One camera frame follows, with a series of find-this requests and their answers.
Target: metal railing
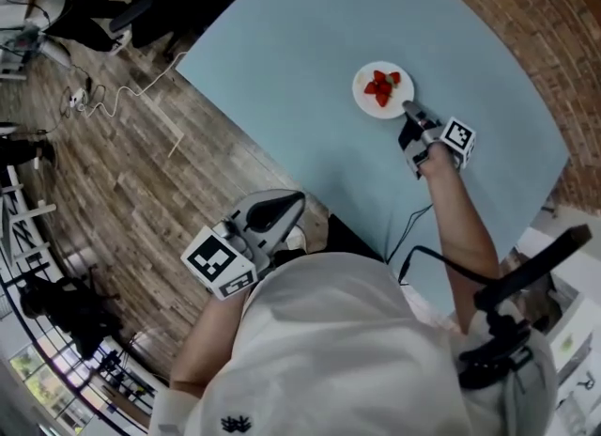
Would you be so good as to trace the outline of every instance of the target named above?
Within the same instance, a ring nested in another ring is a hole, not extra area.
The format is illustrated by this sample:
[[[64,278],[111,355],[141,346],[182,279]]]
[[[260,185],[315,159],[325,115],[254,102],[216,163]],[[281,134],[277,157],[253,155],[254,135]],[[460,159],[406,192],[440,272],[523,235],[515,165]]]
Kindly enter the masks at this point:
[[[9,314],[12,314],[12,307],[10,307],[7,295],[0,294],[0,320],[4,319]]]
[[[8,201],[10,202],[10,205],[8,207],[4,207],[4,210],[8,210],[9,213],[12,215],[16,214],[18,212],[18,209],[17,209],[18,202],[16,200],[16,195],[14,193],[9,193],[9,194],[2,195],[2,196],[5,198],[5,204]],[[26,221],[21,221],[20,223],[14,224],[13,225],[13,233],[15,234],[15,241],[18,244],[18,246],[22,252],[24,252],[23,245],[27,246],[27,248],[35,246],[35,244],[32,241],[32,235],[29,232],[29,230],[27,229]],[[69,361],[68,358],[63,358],[63,360],[66,361],[67,364],[69,365],[69,369],[61,370],[61,368],[56,366],[54,359],[57,356],[61,355],[61,353],[64,353],[67,349],[74,350],[74,347],[73,347],[74,341],[69,336],[63,335],[62,332],[58,328],[55,328],[52,324],[50,324],[50,326],[51,326],[50,329],[46,330],[40,323],[40,321],[39,321],[40,318],[33,319],[33,322],[37,325],[37,329],[39,329],[39,332],[41,335],[39,335],[39,336],[34,335],[34,333],[31,331],[29,325],[23,318],[21,311],[19,310],[19,308],[17,307],[15,302],[12,300],[10,293],[9,293],[9,289],[11,287],[18,288],[18,287],[22,287],[24,285],[24,283],[25,283],[25,279],[23,276],[24,273],[33,273],[34,276],[41,276],[41,277],[45,278],[47,281],[51,281],[50,276],[47,273],[49,264],[47,262],[42,262],[40,260],[40,257],[33,257],[33,260],[29,260],[26,258],[24,260],[25,267],[22,266],[23,263],[21,261],[18,261],[15,263],[15,265],[17,266],[17,268],[19,270],[19,274],[17,276],[15,276],[13,274],[13,268],[10,267],[9,261],[7,260],[4,252],[2,252],[2,258],[5,262],[5,264],[4,264],[5,267],[8,269],[8,274],[7,274],[8,277],[0,277],[0,286],[2,287],[2,290],[4,291],[4,294],[2,294],[2,300],[0,300],[0,303],[6,304],[7,310],[9,311],[8,313],[12,312],[15,314],[16,318],[23,326],[23,330],[27,333],[27,336],[30,338],[33,348],[39,354],[42,361],[46,364],[46,366],[48,368],[50,368],[52,370],[52,372],[55,374],[55,376],[73,394],[73,399],[65,404],[65,407],[63,408],[63,410],[60,411],[54,417],[54,419],[59,418],[61,416],[62,412],[65,411],[69,407],[69,405],[71,404],[71,402],[73,402],[74,399],[78,399],[87,407],[88,410],[90,410],[92,412],[92,414],[96,415],[102,422],[104,422],[106,425],[108,425],[116,433],[123,435],[123,436],[127,436],[128,435],[127,432],[125,432],[118,424],[116,424],[109,417],[107,417],[106,414],[104,414],[102,411],[99,411],[96,408],[96,406],[82,394],[82,391],[85,388],[89,388],[99,398],[101,398],[104,401],[107,400],[107,397],[96,387],[96,385],[94,383],[92,383],[90,381],[90,378],[87,378],[86,380],[84,380],[84,382],[80,385],[75,385],[69,380],[69,376],[74,371],[76,371],[81,365],[85,365],[89,371],[92,371],[92,370],[98,368],[98,371],[96,373],[98,376],[101,376],[108,385],[112,386],[119,393],[121,393],[121,394],[125,393],[127,395],[127,399],[130,402],[132,402],[133,404],[135,404],[138,409],[142,410],[143,413],[146,413],[147,415],[150,415],[152,407],[150,404],[148,404],[146,401],[144,401],[142,399],[142,396],[145,394],[151,394],[152,396],[154,396],[153,388],[148,386],[148,384],[134,378],[132,376],[132,374],[130,374],[118,362],[111,364],[111,368],[109,370],[107,370],[106,368],[102,369],[103,366],[106,365],[106,361],[109,357],[109,353],[107,353],[107,351],[104,350],[103,348],[98,348],[98,350],[93,355],[91,363],[87,363],[86,361],[82,360],[81,357],[75,363],[72,363],[71,361]],[[51,344],[52,348],[54,349],[54,354],[52,356],[49,356],[48,353],[46,352],[46,350],[39,344],[39,339],[41,339],[42,337],[47,335],[53,329],[56,329],[55,332],[59,335],[59,337],[61,339],[61,343],[55,344],[50,337],[46,337],[46,339],[48,340],[48,342]],[[143,394],[138,394],[138,392],[131,390],[132,384],[137,385],[137,386],[142,386],[145,388],[146,391]],[[136,421],[133,421],[127,414],[125,414],[119,408],[115,407],[114,405],[113,405],[113,408],[115,409],[115,413],[118,413],[129,424],[131,424],[132,426],[135,426],[136,428],[140,429],[143,432],[147,432],[146,428],[141,426]]]

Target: office chair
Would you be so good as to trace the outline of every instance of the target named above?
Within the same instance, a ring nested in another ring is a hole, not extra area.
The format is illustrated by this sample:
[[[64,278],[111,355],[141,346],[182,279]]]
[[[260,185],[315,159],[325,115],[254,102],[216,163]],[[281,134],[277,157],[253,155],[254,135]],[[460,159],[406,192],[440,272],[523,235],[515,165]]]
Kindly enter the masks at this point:
[[[123,328],[119,317],[104,307],[104,301],[118,299],[118,295],[100,296],[90,274],[90,286],[73,277],[62,277],[56,282],[23,274],[25,285],[18,287],[23,314],[29,319],[45,316],[50,323],[75,343],[75,349],[85,361],[91,359],[107,336],[118,335]]]
[[[131,24],[131,45],[141,48],[172,33],[163,50],[167,60],[177,41],[192,30],[202,34],[233,0],[131,0],[129,7],[109,24],[113,32]]]

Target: person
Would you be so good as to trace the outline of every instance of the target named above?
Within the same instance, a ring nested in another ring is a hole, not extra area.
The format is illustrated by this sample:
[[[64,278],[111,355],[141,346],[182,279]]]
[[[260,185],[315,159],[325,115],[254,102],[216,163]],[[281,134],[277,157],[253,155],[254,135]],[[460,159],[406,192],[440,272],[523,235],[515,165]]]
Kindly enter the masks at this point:
[[[97,52],[111,55],[131,39],[126,31],[110,37],[92,19],[113,19],[128,7],[126,2],[112,0],[36,0],[25,20],[28,0],[0,0],[0,27],[7,29],[29,22],[45,33],[61,39],[75,40]]]
[[[495,246],[447,148],[432,144],[420,170],[442,253],[499,278]],[[490,336],[473,300],[481,287],[446,271],[462,335],[420,323],[390,269],[354,254],[298,257],[250,294],[212,297],[179,351],[170,388],[157,395],[149,434],[524,434],[527,425],[516,420],[520,409],[507,395],[528,391],[533,381],[507,376],[478,391],[459,385],[458,352]],[[507,301],[500,312],[520,318]],[[535,330],[529,348],[540,369],[534,379],[547,391],[531,399],[544,427],[554,365]]]
[[[20,165],[32,161],[36,157],[44,158],[54,165],[56,155],[54,148],[47,140],[30,142],[28,140],[10,140],[0,137],[0,168],[7,165]]]

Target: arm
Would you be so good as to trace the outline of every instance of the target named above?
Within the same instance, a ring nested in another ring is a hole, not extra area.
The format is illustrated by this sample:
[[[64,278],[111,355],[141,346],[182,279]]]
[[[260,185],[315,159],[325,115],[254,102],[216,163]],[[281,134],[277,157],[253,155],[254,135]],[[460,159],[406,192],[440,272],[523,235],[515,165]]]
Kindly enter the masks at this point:
[[[433,144],[429,158],[420,166],[439,226],[442,254],[475,273],[491,279],[501,277],[495,246],[471,203],[451,155],[442,143]],[[476,313],[474,294],[482,287],[446,267],[459,326],[467,333]]]
[[[248,290],[226,299],[211,296],[171,369],[171,389],[202,397],[232,355]]]

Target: window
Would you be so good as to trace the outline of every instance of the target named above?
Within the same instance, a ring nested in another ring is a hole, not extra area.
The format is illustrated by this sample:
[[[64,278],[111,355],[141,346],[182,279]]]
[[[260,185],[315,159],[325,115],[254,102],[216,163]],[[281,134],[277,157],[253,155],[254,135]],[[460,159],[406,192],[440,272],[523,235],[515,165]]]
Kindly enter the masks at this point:
[[[80,363],[75,367],[75,372],[77,373],[77,375],[86,380],[87,378],[89,378],[90,375],[90,369],[88,366],[85,365],[85,363]]]
[[[79,434],[93,416],[94,414],[87,409],[83,402],[74,399],[58,417],[63,423],[70,428],[73,428],[73,430]]]
[[[84,388],[82,391],[82,396],[90,401],[92,405],[99,411],[102,409],[102,406],[106,404],[105,395],[101,394],[100,391],[95,391],[90,386]]]
[[[69,365],[69,370],[73,370],[82,360],[82,358],[79,357],[79,354],[75,352],[72,348],[66,348],[62,350],[60,355]]]
[[[51,331],[48,331],[48,333],[46,333],[40,339],[38,339],[39,345],[49,357],[53,357],[58,351],[62,350],[70,341],[71,338],[68,335],[65,335],[62,331],[59,331],[56,328],[52,329]]]
[[[25,381],[31,394],[52,416],[61,413],[73,400],[73,395],[52,370],[43,366]]]
[[[82,378],[79,374],[77,374],[76,372],[71,372],[68,376],[67,379],[69,380],[69,382],[71,384],[73,384],[75,387],[80,387],[82,384],[84,384],[84,378]]]
[[[41,357],[39,357],[38,352],[33,346],[28,346],[10,360],[10,364],[22,379],[27,379],[31,376],[42,363]]]

